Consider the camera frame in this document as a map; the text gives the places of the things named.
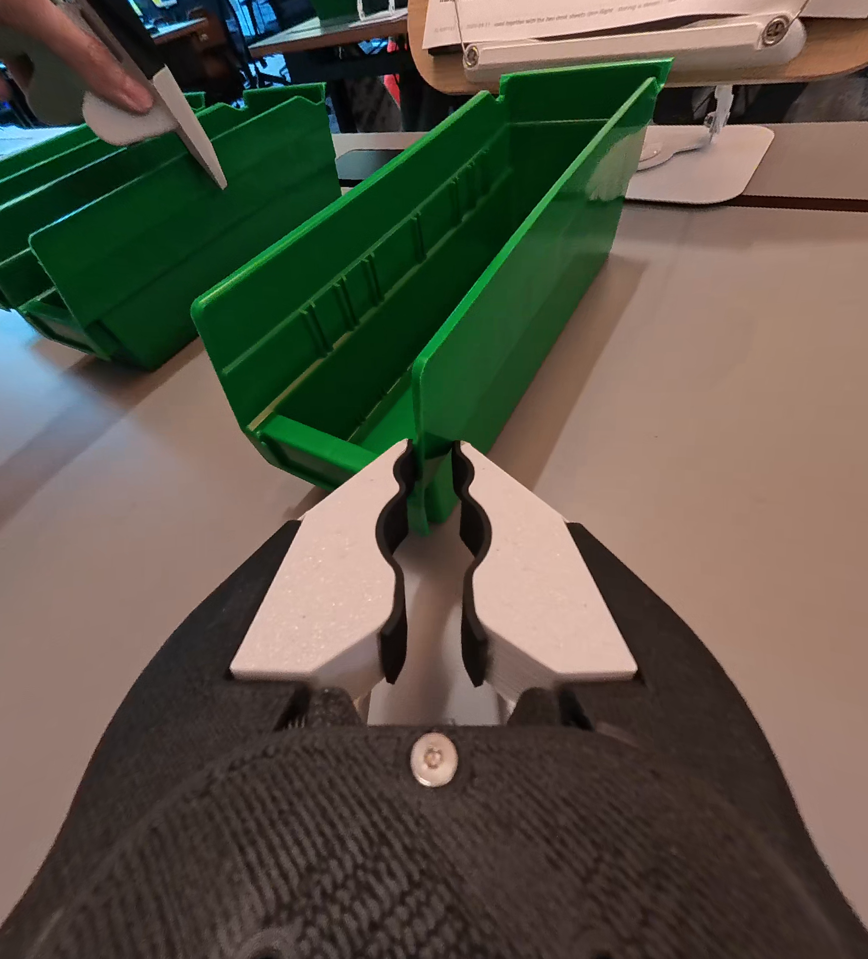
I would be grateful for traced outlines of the white clipboard stand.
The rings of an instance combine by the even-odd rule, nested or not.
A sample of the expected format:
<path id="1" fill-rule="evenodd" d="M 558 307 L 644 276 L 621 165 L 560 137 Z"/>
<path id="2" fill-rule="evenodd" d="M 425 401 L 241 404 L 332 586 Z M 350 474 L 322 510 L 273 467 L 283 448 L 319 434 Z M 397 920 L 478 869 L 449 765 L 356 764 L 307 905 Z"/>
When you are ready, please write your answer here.
<path id="1" fill-rule="evenodd" d="M 670 57 L 707 73 L 785 64 L 806 41 L 801 17 L 748 15 L 668 20 L 653 25 L 523 41 L 460 43 L 468 80 L 531 68 Z M 765 126 L 728 126 L 733 84 L 714 87 L 714 106 L 700 124 L 650 126 L 627 199 L 713 206 L 740 197 L 774 134 Z"/>

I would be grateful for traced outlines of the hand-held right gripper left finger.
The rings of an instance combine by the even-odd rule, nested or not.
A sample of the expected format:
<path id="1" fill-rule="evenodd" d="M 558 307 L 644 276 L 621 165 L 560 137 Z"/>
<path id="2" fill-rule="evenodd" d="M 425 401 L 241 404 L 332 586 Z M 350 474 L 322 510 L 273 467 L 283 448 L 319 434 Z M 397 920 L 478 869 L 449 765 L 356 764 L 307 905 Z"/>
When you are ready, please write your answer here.
<path id="1" fill-rule="evenodd" d="M 407 647 L 404 572 L 415 456 L 408 439 L 289 526 L 293 536 L 230 665 L 244 681 L 344 689 L 352 700 L 400 676 Z"/>

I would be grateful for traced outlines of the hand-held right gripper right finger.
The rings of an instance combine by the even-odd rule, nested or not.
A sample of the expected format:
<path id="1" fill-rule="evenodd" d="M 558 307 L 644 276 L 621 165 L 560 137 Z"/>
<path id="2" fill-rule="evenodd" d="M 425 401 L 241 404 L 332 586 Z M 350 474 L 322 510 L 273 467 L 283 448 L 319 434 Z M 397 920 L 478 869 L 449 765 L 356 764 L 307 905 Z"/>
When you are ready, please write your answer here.
<path id="1" fill-rule="evenodd" d="M 461 504 L 461 643 L 467 676 L 507 701 L 527 689 L 632 680 L 637 671 L 576 533 L 543 499 L 466 441 L 452 448 Z"/>

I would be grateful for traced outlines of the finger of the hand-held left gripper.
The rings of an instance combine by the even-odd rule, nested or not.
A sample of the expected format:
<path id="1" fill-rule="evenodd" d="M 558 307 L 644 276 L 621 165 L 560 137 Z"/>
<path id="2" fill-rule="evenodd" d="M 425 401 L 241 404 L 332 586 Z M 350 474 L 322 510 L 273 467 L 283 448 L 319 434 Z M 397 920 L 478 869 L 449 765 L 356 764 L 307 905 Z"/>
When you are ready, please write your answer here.
<path id="1" fill-rule="evenodd" d="M 190 155 L 221 190 L 228 185 L 220 161 L 197 115 L 188 104 L 170 69 L 164 65 L 151 78 L 151 88 L 158 104 L 173 123 L 173 129 Z"/>

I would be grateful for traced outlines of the grey desk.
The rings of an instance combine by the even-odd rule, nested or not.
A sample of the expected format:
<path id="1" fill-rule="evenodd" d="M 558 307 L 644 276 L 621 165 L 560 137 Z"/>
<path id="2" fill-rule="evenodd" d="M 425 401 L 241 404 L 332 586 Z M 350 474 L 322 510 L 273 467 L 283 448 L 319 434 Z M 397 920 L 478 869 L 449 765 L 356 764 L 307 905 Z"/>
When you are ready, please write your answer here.
<path id="1" fill-rule="evenodd" d="M 489 456 L 704 640 L 868 926 L 868 125 L 776 128 L 739 205 L 627 206 Z M 0 925 L 140 672 L 321 497 L 200 343 L 137 374 L 0 311 Z"/>

